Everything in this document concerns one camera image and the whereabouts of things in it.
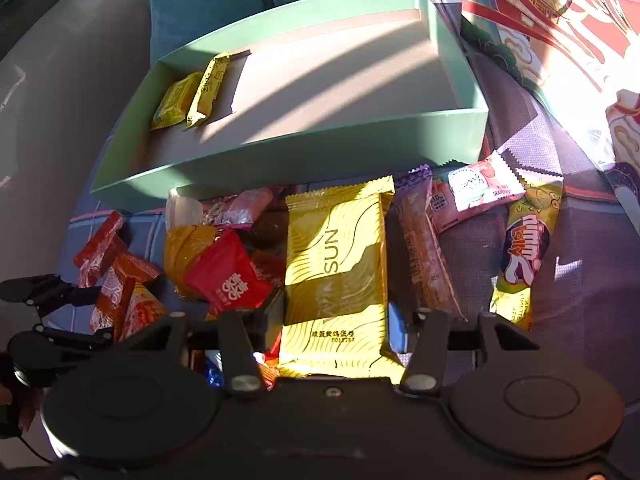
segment black circular disc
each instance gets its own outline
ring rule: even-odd
[[[528,460],[568,460],[618,432],[624,404],[596,372],[539,351],[503,352],[454,386],[462,428],[487,446]]]
[[[43,422],[80,458],[131,465],[195,440],[218,408],[204,377],[156,352],[110,352],[60,378]]]

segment small yellow wrapped snack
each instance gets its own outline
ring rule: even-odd
[[[169,86],[151,121],[152,130],[167,128],[185,120],[201,79],[202,72],[194,72]]]
[[[184,273],[200,253],[220,238],[221,231],[211,225],[189,225],[169,229],[164,245],[164,272],[174,282],[181,298],[198,299],[200,294],[184,283]]]
[[[225,76],[226,67],[229,65],[229,60],[230,54],[221,52],[210,61],[198,85],[191,108],[189,108],[187,128],[197,126],[211,115],[213,101],[218,97],[218,91],[222,84],[222,78]]]
[[[518,170],[526,181],[524,197],[512,203],[502,250],[502,265],[490,311],[530,330],[531,284],[556,226],[562,178]]]
[[[287,197],[288,297],[280,374],[389,377],[384,217],[390,176]]]

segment open cardboard box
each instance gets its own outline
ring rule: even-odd
[[[150,132],[169,85],[216,54],[231,63],[204,124]],[[140,211],[183,187],[242,189],[478,160],[487,106],[429,0],[305,0],[159,60],[127,105],[92,193]]]

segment yellow package in box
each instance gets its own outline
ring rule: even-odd
[[[218,97],[218,91],[230,59],[231,56],[228,52],[221,52],[210,61],[187,114],[188,128],[197,126],[211,115],[213,101]]]
[[[169,86],[151,121],[152,130],[167,128],[185,120],[201,79],[202,72],[194,72]]]
[[[389,377],[385,214],[390,176],[287,197],[287,313],[283,376]]]

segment yellow snack package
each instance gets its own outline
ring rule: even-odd
[[[201,79],[202,72],[194,72],[169,86],[151,121],[152,130],[167,128],[185,120]]]
[[[527,183],[526,193],[509,208],[502,263],[490,311],[530,330],[531,284],[556,227],[562,178],[517,171]]]
[[[189,225],[169,229],[164,245],[164,272],[174,282],[181,298],[196,300],[200,294],[184,283],[184,273],[200,253],[220,238],[222,231],[211,225]]]
[[[282,376],[389,377],[385,214],[390,176],[288,196]]]
[[[197,126],[211,115],[230,58],[228,52],[221,52],[210,61],[187,113],[187,128]]]

